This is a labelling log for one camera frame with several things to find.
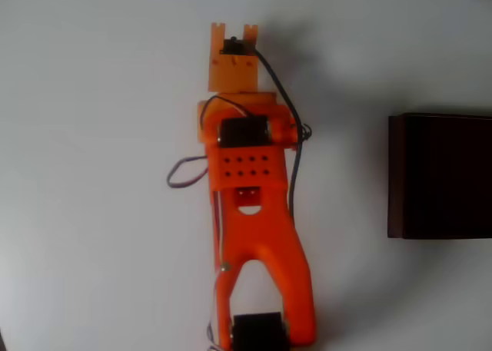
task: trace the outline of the orange robotic arm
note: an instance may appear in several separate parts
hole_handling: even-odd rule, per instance
[[[315,340],[316,324],[311,274],[294,227],[293,191],[302,142],[311,129],[301,123],[280,81],[256,50],[258,27],[246,25],[242,40],[225,40],[224,33],[224,24],[212,25],[208,90],[218,94],[198,104],[198,138],[208,159],[218,272],[219,344],[209,325],[210,349],[285,351],[307,346]],[[287,106],[277,104],[275,93],[258,92],[258,62]],[[291,186],[286,148],[296,150]],[[180,164],[198,158],[205,157],[178,162],[168,184],[187,187],[203,177],[207,171],[187,182],[171,182]],[[230,297],[249,260],[260,260],[267,267],[283,297],[283,318],[276,313],[231,319]]]

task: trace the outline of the black cable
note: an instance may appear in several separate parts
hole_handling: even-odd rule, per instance
[[[292,113],[292,116],[294,117],[295,127],[297,128],[298,131],[298,143],[297,143],[298,149],[295,153],[294,166],[292,167],[292,175],[291,175],[291,186],[289,187],[289,192],[288,192],[289,211],[291,213],[292,219],[294,219],[294,190],[295,190],[295,181],[298,178],[299,164],[301,162],[302,143],[304,140],[307,140],[312,135],[312,130],[311,127],[307,126],[306,124],[304,125],[306,127],[303,126],[301,119],[299,118],[298,111],[296,110],[294,104],[292,103],[292,100],[289,98],[289,95],[287,95],[284,86],[282,86],[282,83],[278,79],[273,68],[270,66],[270,64],[265,59],[265,57],[256,48],[251,48],[251,50],[258,57],[260,62],[263,64],[264,68],[267,70],[272,81],[277,87],[278,92],[280,92],[280,95],[282,96],[285,103],[287,104],[289,110]]]
[[[222,101],[225,101],[226,103],[229,103],[231,105],[234,106],[234,108],[236,108],[241,114],[243,114],[245,117],[248,116],[248,117],[254,117],[254,114],[251,113],[248,109],[246,109],[244,107],[244,105],[241,105],[239,103],[236,103],[235,101],[232,101],[232,100],[229,100],[227,98],[223,98],[222,96],[220,95],[214,95],[214,96],[211,96],[207,102],[205,102],[203,108],[201,109],[201,113],[200,113],[200,127],[203,129],[203,122],[204,122],[204,119],[205,119],[205,112],[207,111],[207,108],[208,108],[208,105],[212,102],[212,100],[214,99],[221,99]]]
[[[208,168],[205,168],[203,172],[201,172],[197,177],[194,177],[190,180],[185,180],[183,182],[171,182],[172,176],[176,173],[176,171],[179,169],[179,167],[184,164],[188,163],[190,161],[198,161],[200,159],[207,159],[206,155],[200,156],[200,157],[184,157],[180,159],[171,169],[171,171],[168,173],[168,177],[166,178],[166,182],[170,188],[185,188],[185,187],[190,187],[193,184],[196,184],[200,179],[203,178],[204,175],[207,174]]]

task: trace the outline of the black object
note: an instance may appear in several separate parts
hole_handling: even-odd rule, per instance
[[[388,236],[492,237],[492,118],[389,118]]]
[[[2,335],[0,334],[0,351],[7,351],[5,344],[3,343]]]
[[[280,313],[235,316],[232,337],[234,351],[289,351]]]
[[[224,47],[220,50],[220,53],[226,55],[251,55],[243,41],[238,40],[235,36],[224,40]]]
[[[266,146],[271,144],[268,118],[226,118],[221,122],[221,147]]]

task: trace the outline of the orange gripper base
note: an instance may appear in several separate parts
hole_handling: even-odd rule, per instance
[[[301,243],[289,216],[283,188],[261,188],[261,211],[244,215],[238,210],[239,190],[222,191],[224,227],[223,261],[230,270],[217,283],[218,330],[221,346],[230,349],[229,300],[243,264],[260,260],[276,283],[284,300],[284,318],[293,346],[314,342],[316,325],[311,274]]]

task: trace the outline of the white surface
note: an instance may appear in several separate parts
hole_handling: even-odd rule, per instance
[[[0,0],[0,328],[9,351],[205,350],[209,25],[261,25],[303,119],[313,350],[490,350],[492,241],[385,238],[386,117],[492,99],[492,0]],[[277,310],[264,270],[234,311]]]

